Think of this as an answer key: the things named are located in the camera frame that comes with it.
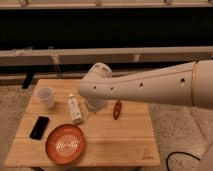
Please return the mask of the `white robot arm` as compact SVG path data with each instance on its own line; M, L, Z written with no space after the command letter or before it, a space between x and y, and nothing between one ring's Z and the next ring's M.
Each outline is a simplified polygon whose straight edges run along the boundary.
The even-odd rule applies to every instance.
M213 60L113 77L104 63L96 63L80 80L78 93L92 110L105 100L190 106L213 110Z

